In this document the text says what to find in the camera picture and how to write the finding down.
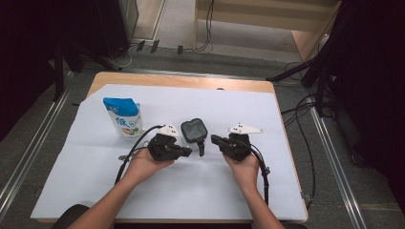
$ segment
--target white paper sheet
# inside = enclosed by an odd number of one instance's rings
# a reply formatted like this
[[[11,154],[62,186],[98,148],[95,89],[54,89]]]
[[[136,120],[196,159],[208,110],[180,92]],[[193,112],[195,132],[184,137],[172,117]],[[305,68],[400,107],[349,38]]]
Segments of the white paper sheet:
[[[135,141],[117,136],[102,103],[107,96],[140,103],[146,129],[171,123],[180,129],[184,121],[198,117],[208,130],[204,157],[180,157],[142,183],[118,219],[251,219],[218,146],[210,142],[210,135],[227,136],[227,129],[239,122],[265,131],[250,135],[250,141],[271,170],[269,205],[276,217],[308,218],[274,94],[106,85],[81,103],[33,219],[58,219],[75,204],[94,204],[113,187],[121,165],[118,157],[128,154]],[[263,196],[261,176],[258,188]]]

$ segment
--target person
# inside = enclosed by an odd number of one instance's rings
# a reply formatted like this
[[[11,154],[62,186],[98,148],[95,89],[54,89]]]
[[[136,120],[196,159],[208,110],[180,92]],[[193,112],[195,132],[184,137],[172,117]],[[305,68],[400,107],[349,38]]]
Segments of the person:
[[[259,161],[254,155],[243,161],[235,161],[224,155],[229,164],[236,183],[245,197],[247,206],[260,229],[284,228],[280,221],[267,207],[257,189]],[[87,210],[69,228],[111,228],[115,218],[131,192],[144,180],[157,171],[174,163],[171,161],[155,161],[147,149],[139,150],[132,158],[122,179],[92,208]]]

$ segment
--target snack bag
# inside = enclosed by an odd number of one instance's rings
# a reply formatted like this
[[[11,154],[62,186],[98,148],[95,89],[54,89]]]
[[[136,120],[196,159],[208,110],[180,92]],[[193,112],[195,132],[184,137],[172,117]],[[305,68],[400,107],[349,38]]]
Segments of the snack bag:
[[[140,115],[140,105],[132,98],[103,99],[108,114],[120,136],[135,138],[142,134],[143,121]]]

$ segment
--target metal frame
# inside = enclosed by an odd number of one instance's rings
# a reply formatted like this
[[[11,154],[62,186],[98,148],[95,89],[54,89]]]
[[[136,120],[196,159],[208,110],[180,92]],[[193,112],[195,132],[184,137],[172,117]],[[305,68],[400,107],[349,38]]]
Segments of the metal frame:
[[[309,98],[309,102],[314,102],[313,98]],[[310,112],[312,114],[316,129],[318,130],[319,136],[321,137],[322,143],[324,145],[325,152],[330,162],[330,167],[333,171],[337,186],[340,190],[340,194],[342,195],[342,199],[345,202],[346,209],[348,211],[349,217],[351,218],[353,228],[366,229],[366,222],[363,219],[363,215],[357,203],[357,199],[354,195],[352,187],[350,186],[343,167],[340,164],[339,156],[334,149],[324,119],[319,117],[315,108],[311,108]]]
[[[27,147],[24,155],[22,155],[18,165],[9,178],[9,181],[4,186],[0,194],[0,223],[8,212],[12,201],[20,189],[25,177],[27,176],[28,171],[31,169],[33,162],[35,161],[35,158],[48,135],[48,132],[53,126],[54,121],[59,115],[60,110],[62,109],[66,98],[69,95],[69,91],[74,81],[74,75],[72,72],[67,74],[65,81],[67,85],[66,90],[59,97],[59,99],[53,103],[47,112],[47,115],[32,138],[30,145]]]
[[[224,75],[224,74],[211,74],[211,73],[178,73],[178,72],[166,72],[166,71],[149,71],[149,70],[135,70],[131,73],[149,73],[149,74],[167,74],[167,75],[180,75],[180,76],[199,76],[199,77],[219,77],[219,78],[231,78],[231,79],[250,79],[258,80],[255,77]],[[66,76],[66,90],[61,95],[60,99],[55,101],[49,109],[46,117],[42,121],[36,134],[34,135],[29,147],[21,157],[20,162],[12,173],[9,181],[0,194],[0,223],[9,210],[13,199],[15,198],[19,188],[21,187],[28,171],[31,169],[33,162],[45,140],[47,134],[54,121],[58,117],[61,108],[63,107],[71,87],[74,83],[75,76],[72,72],[69,72]],[[283,86],[296,86],[297,84],[288,83],[275,83],[275,85]],[[335,176],[338,188],[341,192],[342,198],[345,202],[349,217],[352,221],[353,228],[366,229],[366,223],[363,219],[361,210],[357,203],[356,197],[352,191],[345,172],[340,164],[336,150],[334,149],[332,140],[330,139],[328,129],[325,125],[323,118],[320,118],[315,109],[311,109],[311,114],[324,145],[328,160],[330,162],[331,169]]]

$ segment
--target white plastic clip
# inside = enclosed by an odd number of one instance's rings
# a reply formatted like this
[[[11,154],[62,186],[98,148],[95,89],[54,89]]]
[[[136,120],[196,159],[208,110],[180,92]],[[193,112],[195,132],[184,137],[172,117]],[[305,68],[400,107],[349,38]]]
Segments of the white plastic clip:
[[[262,129],[258,129],[255,127],[251,127],[242,123],[239,123],[238,125],[231,127],[228,129],[230,133],[233,134],[240,134],[240,135],[245,135],[245,134],[261,134],[264,131]]]
[[[166,125],[162,128],[159,129],[159,134],[161,135],[169,135],[169,136],[173,136],[173,137],[178,137],[179,136],[179,132],[176,129],[176,126],[173,124],[170,125]]]

